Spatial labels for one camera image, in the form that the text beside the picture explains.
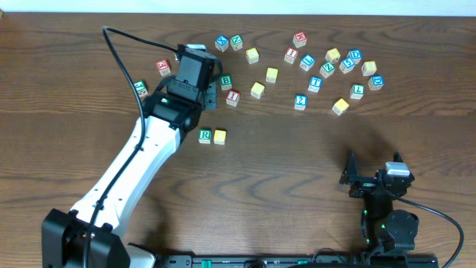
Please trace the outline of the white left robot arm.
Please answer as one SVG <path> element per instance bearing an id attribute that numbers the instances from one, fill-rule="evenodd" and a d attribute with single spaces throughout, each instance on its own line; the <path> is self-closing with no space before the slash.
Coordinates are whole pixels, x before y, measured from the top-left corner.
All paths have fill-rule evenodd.
<path id="1" fill-rule="evenodd" d="M 154 267 L 158 256 L 121 238 L 160 167 L 216 108 L 216 83 L 195 87 L 168 77 L 141 103 L 132 134 L 94 187 L 68 213 L 52 209 L 42 223 L 44 267 Z"/>

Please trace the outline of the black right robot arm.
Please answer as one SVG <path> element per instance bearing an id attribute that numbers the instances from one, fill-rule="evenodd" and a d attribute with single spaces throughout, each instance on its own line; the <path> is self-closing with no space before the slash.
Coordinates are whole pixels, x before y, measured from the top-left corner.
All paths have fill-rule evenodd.
<path id="1" fill-rule="evenodd" d="M 393 201 L 407 194 L 414 175 L 399 153 L 386 162 L 374 176 L 358 173 L 355 154 L 349 152 L 339 183 L 349 185 L 349 197 L 362 198 L 361 230 L 372 250 L 381 253 L 406 253 L 414 250 L 419 218 L 393 208 Z"/>

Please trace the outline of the green R block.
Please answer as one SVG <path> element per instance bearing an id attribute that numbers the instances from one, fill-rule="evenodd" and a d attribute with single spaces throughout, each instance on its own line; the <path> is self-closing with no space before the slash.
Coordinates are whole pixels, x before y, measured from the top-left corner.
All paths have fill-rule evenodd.
<path id="1" fill-rule="evenodd" d="M 200 129 L 199 131 L 199 143 L 200 144 L 210 144 L 211 143 L 211 130 Z"/>

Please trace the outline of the yellow O block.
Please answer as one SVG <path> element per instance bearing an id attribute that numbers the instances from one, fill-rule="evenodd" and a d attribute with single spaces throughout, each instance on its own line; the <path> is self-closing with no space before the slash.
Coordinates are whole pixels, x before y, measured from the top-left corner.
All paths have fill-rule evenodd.
<path id="1" fill-rule="evenodd" d="M 213 135 L 214 144 L 225 144 L 227 132 L 225 130 L 216 130 Z"/>

